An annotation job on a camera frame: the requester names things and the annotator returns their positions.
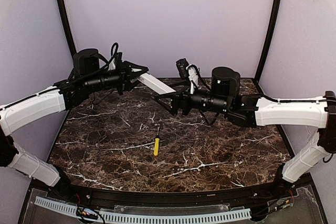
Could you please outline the white remote control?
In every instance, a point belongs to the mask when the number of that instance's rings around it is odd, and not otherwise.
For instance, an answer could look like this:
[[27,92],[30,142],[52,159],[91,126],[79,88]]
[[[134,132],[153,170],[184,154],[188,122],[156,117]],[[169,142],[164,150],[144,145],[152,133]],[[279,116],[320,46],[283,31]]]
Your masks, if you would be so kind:
[[137,80],[159,95],[176,92],[173,88],[147,72],[137,77]]

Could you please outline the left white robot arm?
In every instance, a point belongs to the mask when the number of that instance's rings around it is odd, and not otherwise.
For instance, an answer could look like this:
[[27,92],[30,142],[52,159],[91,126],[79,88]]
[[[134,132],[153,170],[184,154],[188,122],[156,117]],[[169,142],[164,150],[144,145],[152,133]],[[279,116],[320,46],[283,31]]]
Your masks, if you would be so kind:
[[73,76],[16,102],[1,106],[1,166],[15,169],[50,187],[68,183],[59,168],[40,160],[14,142],[12,134],[23,126],[51,114],[69,111],[89,95],[109,89],[118,94],[132,90],[148,67],[122,60],[118,45],[107,60],[96,49],[84,49],[73,57]]

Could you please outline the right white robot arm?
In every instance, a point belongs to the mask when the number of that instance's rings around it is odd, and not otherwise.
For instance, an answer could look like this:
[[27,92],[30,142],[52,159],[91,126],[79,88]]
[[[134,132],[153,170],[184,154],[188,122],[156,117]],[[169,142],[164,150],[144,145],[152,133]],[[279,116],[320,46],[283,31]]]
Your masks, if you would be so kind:
[[[274,99],[264,94],[239,95],[240,75],[227,67],[212,70],[211,87],[197,87],[196,75],[188,70],[181,74],[189,78],[191,87],[175,91],[157,78],[150,86],[158,96],[158,103],[176,115],[191,109],[223,114],[230,122],[241,127],[266,125],[305,125],[316,127],[309,143],[280,168],[277,183],[293,184],[302,174],[320,160],[335,153],[335,94],[327,91],[322,97],[308,99]],[[171,104],[162,103],[171,99]]]

